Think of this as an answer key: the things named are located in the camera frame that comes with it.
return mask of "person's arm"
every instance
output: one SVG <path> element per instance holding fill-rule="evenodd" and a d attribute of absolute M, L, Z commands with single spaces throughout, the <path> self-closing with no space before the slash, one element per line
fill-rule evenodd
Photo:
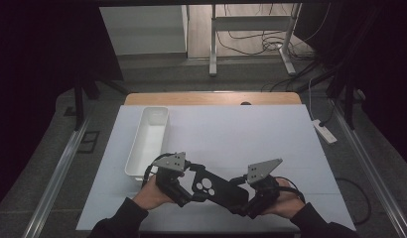
<path fill-rule="evenodd" d="M 148 210 L 173 202 L 158 189 L 155 180 L 156 176 L 152 176 L 135 197 L 126 197 L 116 214 L 96 223 L 88 237 L 135 237 Z"/>
<path fill-rule="evenodd" d="M 277 178 L 277 182 L 281 186 L 290 186 L 284 179 Z M 355 231 L 345 226 L 326 222 L 311 203 L 303 203 L 295 193 L 289 191 L 280 191 L 277 201 L 262 213 L 262 215 L 266 214 L 275 214 L 290 219 L 300 228 L 302 238 L 359 237 Z"/>

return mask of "human hand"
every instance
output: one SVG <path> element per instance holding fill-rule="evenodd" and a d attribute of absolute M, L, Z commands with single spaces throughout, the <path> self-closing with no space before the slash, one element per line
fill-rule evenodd
<path fill-rule="evenodd" d="M 172 202 L 169 197 L 163 194 L 155 184 L 156 176 L 145 183 L 144 187 L 132 198 L 132 200 L 145 210 L 154 209 L 164 203 Z"/>
<path fill-rule="evenodd" d="M 290 186 L 290 184 L 282 178 L 276 178 L 280 186 Z M 280 196 L 274 204 L 264 210 L 261 215 L 275 214 L 281 217 L 291 219 L 293 216 L 305 206 L 305 203 L 291 191 L 280 191 Z"/>

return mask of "wooden edge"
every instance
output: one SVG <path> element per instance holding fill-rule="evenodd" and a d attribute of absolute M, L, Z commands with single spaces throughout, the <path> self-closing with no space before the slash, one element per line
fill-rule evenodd
<path fill-rule="evenodd" d="M 161 92 L 131 93 L 124 105 L 253 105 L 302 104 L 295 92 Z"/>

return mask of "dark background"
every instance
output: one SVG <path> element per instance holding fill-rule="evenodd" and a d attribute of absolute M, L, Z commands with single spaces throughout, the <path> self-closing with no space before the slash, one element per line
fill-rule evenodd
<path fill-rule="evenodd" d="M 315 13 L 326 6 L 305 4 L 295 34 L 310 36 L 323 20 Z M 325 64 L 343 56 L 347 44 L 339 42 L 363 11 L 332 6 L 331 20 L 309 41 Z M 325 54 L 337 44 L 335 54 Z M 364 111 L 407 162 L 407 1 L 386 3 L 353 68 Z M 77 77 L 96 80 L 91 72 L 122 79 L 97 6 L 0 1 L 0 201 L 40 143 L 56 98 Z"/>

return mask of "table leg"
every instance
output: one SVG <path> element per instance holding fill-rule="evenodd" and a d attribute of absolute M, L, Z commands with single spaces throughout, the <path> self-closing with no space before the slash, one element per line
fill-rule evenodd
<path fill-rule="evenodd" d="M 210 56 L 209 56 L 209 76 L 216 76 L 216 16 L 215 5 L 212 4 L 212 18 L 210 19 Z"/>
<path fill-rule="evenodd" d="M 287 68 L 287 72 L 289 75 L 293 76 L 296 75 L 296 70 L 293 67 L 293 64 L 290 61 L 290 56 L 288 54 L 288 45 L 290 44 L 291 36 L 293 35 L 294 27 L 296 26 L 297 14 L 300 10 L 300 3 L 296 4 L 296 7 L 293 9 L 291 13 L 290 23 L 288 25 L 287 32 L 285 34 L 283 44 L 278 44 L 277 46 L 280 48 L 278 51 L 281 55 L 281 59 L 284 62 L 285 67 Z"/>

